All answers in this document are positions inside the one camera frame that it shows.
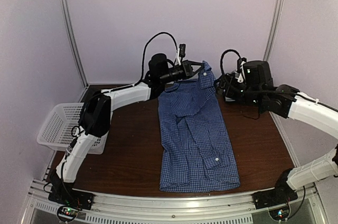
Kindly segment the blue checked shirt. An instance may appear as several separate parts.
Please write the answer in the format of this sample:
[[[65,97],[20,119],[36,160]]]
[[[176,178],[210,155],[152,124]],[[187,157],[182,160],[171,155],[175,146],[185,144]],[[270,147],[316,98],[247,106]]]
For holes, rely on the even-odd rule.
[[[198,77],[175,83],[158,98],[162,157],[159,189],[207,193],[240,186],[230,137],[204,62]]]

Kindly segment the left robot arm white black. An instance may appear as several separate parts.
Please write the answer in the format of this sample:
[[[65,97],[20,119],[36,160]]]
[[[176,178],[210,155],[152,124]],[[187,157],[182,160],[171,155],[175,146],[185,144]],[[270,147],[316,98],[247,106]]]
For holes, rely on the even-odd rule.
[[[66,148],[60,164],[50,175],[52,191],[65,205],[76,200],[72,190],[79,168],[94,142],[108,133],[113,111],[157,98],[167,83],[190,79],[204,68],[202,62],[184,60],[173,64],[163,53],[152,56],[144,79],[132,85],[102,90],[86,101],[76,126],[77,134]]]

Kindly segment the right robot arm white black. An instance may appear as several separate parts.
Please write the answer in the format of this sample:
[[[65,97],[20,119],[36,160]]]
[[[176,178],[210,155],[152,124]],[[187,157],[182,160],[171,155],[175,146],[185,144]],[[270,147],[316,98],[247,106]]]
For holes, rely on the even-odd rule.
[[[301,121],[337,138],[337,109],[295,87],[286,84],[275,87],[267,61],[239,61],[236,71],[223,72],[214,85],[223,97],[243,105],[256,106],[260,114],[268,111]],[[274,203],[283,203],[291,195],[291,190],[329,176],[337,176],[336,147],[303,166],[285,171],[270,197]]]

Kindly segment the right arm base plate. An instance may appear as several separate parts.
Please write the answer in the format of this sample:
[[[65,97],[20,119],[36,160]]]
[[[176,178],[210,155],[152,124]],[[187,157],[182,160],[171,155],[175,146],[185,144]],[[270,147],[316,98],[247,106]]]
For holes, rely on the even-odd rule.
[[[252,195],[256,209],[270,208],[298,199],[295,191],[285,188],[273,188],[266,191],[258,191]]]

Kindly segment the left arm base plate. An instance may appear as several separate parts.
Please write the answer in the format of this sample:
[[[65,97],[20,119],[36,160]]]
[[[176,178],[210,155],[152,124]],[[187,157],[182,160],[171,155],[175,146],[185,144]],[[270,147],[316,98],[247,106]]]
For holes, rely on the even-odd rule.
[[[52,188],[48,196],[49,201],[80,210],[91,210],[93,198],[92,193],[73,189],[65,190],[64,187],[61,187],[58,192]]]

